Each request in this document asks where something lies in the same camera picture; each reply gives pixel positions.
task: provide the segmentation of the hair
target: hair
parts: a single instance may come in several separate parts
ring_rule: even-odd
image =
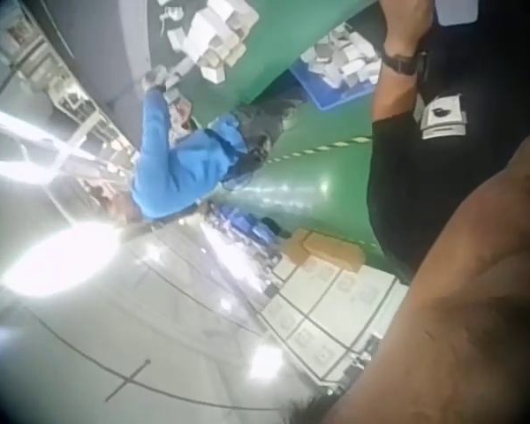
[[[293,402],[289,405],[284,424],[321,424],[341,397],[338,393],[324,393],[304,402]]]

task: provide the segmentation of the wristwatch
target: wristwatch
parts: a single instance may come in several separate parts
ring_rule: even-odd
[[[389,56],[385,49],[381,50],[381,60],[390,69],[402,75],[413,76],[420,70],[421,55],[417,54],[414,57],[403,56]]]

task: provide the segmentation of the green table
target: green table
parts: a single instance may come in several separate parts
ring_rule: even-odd
[[[248,0],[260,20],[246,39],[247,53],[233,68],[226,70],[226,81],[214,85],[197,70],[181,82],[181,92],[194,106],[194,115],[203,125],[233,109],[240,102],[251,102],[276,77],[286,71],[299,55],[328,31],[362,11],[375,0]],[[193,15],[206,0],[177,0],[185,17],[178,24],[186,31]],[[163,9],[148,2],[149,49],[151,63],[173,66],[182,57],[175,53],[166,34],[160,35],[159,15]]]

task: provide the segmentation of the blue tray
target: blue tray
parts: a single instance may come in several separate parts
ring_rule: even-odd
[[[300,59],[291,66],[291,72],[322,111],[334,109],[364,95],[371,95],[375,91],[375,86],[369,81],[361,82],[353,88],[346,85],[343,85],[343,88],[332,88],[322,80],[322,76],[310,72],[308,64]]]

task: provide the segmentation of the brown box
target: brown box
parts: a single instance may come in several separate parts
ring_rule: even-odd
[[[310,253],[304,248],[303,242],[310,235],[309,230],[296,230],[292,237],[281,245],[281,252],[286,254],[297,266],[307,261]]]
[[[306,237],[303,245],[311,255],[347,271],[357,272],[366,262],[361,247],[316,232]]]

